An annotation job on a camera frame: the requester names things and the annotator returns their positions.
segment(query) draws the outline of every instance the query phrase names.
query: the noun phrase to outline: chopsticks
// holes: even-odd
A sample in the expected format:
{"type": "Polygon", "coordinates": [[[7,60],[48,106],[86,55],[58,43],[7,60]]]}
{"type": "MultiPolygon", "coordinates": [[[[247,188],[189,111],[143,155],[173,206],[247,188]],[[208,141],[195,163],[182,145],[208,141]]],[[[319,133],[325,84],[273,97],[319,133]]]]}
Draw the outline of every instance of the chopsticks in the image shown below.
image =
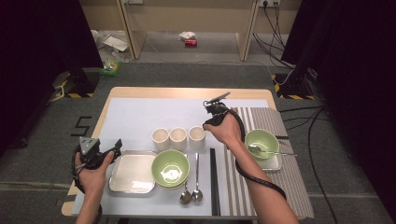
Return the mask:
{"type": "Polygon", "coordinates": [[[219,183],[218,183],[218,168],[216,165],[216,152],[212,147],[210,148],[210,182],[212,190],[212,216],[220,216],[220,200],[219,200],[219,183]]]}

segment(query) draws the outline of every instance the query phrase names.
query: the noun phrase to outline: spoon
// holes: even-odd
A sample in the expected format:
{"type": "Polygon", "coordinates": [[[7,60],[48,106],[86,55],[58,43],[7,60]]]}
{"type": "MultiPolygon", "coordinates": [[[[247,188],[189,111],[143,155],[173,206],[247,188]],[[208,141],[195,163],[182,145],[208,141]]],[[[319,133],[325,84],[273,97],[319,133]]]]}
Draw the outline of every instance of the spoon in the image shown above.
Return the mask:
{"type": "Polygon", "coordinates": [[[265,152],[265,153],[273,153],[273,154],[281,155],[281,156],[297,156],[297,154],[292,154],[292,153],[264,151],[261,148],[259,148],[258,146],[254,146],[254,145],[248,145],[248,148],[255,150],[255,151],[260,151],[260,152],[265,152]]]}
{"type": "Polygon", "coordinates": [[[198,169],[199,169],[199,154],[198,152],[195,153],[195,161],[196,161],[196,188],[195,190],[192,192],[192,201],[195,203],[200,202],[203,198],[204,195],[202,194],[202,192],[200,190],[198,190],[198,169]]]}
{"type": "Polygon", "coordinates": [[[191,202],[191,194],[187,190],[187,179],[186,179],[186,182],[184,182],[184,192],[181,193],[181,196],[180,196],[180,203],[188,204],[190,202],[191,202]]]}

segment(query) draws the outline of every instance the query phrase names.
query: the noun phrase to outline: electrical outlet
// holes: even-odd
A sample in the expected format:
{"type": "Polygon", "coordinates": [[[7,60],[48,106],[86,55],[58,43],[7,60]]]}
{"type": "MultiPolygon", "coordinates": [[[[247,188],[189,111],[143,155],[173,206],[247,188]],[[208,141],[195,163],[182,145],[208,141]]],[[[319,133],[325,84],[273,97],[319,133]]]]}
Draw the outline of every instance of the electrical outlet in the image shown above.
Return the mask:
{"type": "Polygon", "coordinates": [[[276,4],[279,7],[280,5],[280,0],[259,0],[259,7],[264,7],[264,1],[268,3],[267,7],[276,7],[276,4]]]}

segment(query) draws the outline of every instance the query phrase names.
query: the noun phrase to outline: wooden table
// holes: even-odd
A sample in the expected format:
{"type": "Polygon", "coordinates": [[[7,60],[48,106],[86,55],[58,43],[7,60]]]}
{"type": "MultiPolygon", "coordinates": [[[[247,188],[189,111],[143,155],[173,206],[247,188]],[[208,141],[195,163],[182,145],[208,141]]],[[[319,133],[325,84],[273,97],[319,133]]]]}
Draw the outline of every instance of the wooden table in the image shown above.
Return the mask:
{"type": "MultiPolygon", "coordinates": [[[[259,99],[266,100],[269,107],[276,109],[272,93],[268,90],[246,89],[199,89],[199,88],[142,88],[142,87],[116,87],[106,100],[100,118],[93,131],[92,138],[97,138],[102,130],[110,100],[112,98],[180,98],[180,99],[212,99],[230,91],[228,99],[259,99]]],[[[74,182],[71,184],[66,199],[74,199],[78,194],[78,188],[74,182]]],[[[74,200],[65,200],[62,207],[64,216],[72,216],[74,200]]]]}

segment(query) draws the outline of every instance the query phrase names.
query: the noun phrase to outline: bowl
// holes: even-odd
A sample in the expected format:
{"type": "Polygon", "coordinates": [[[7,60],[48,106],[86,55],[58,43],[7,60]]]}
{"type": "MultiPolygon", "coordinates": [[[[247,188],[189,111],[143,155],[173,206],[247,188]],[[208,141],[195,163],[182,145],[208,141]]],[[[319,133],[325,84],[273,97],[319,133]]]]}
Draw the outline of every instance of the bowl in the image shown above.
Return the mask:
{"type": "Polygon", "coordinates": [[[177,188],[189,176],[189,160],[178,150],[165,150],[158,154],[152,162],[151,173],[154,181],[161,187],[177,188]]]}
{"type": "MultiPolygon", "coordinates": [[[[245,137],[245,146],[254,145],[263,151],[279,152],[279,142],[276,137],[263,129],[256,129],[247,133],[245,137]]],[[[276,154],[250,150],[249,152],[258,161],[265,161],[273,158],[276,154]]]]}

